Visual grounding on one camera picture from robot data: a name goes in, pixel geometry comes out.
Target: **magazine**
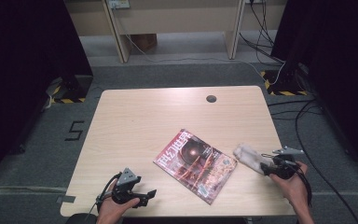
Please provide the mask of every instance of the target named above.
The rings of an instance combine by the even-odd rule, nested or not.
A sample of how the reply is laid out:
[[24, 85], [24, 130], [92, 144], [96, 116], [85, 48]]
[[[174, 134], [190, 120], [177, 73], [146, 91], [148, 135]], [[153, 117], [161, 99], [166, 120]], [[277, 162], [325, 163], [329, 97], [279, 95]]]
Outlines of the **magazine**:
[[212, 204], [237, 161], [182, 129], [153, 160], [157, 166]]

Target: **human hand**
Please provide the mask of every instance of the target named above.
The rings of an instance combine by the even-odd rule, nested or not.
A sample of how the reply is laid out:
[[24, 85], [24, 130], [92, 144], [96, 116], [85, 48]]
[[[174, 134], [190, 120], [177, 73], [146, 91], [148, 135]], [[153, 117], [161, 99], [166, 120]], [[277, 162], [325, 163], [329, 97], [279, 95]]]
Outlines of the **human hand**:
[[[301, 161], [297, 161], [296, 163], [300, 166], [301, 171], [305, 175], [308, 166]], [[274, 174], [270, 174], [269, 177], [281, 188], [283, 197], [285, 197], [295, 209], [299, 223], [313, 223], [308, 207], [307, 188], [298, 174], [294, 174], [289, 179], [281, 179]]]
[[[109, 190], [113, 189], [113, 186], [116, 184], [117, 179], [113, 181], [113, 183], [109, 186]], [[139, 198], [134, 198], [129, 200], [126, 203], [118, 204], [115, 203], [112, 197], [106, 198], [103, 200], [103, 204], [101, 205], [97, 224], [115, 224], [117, 223], [121, 216], [130, 208], [135, 206], [140, 202]]]

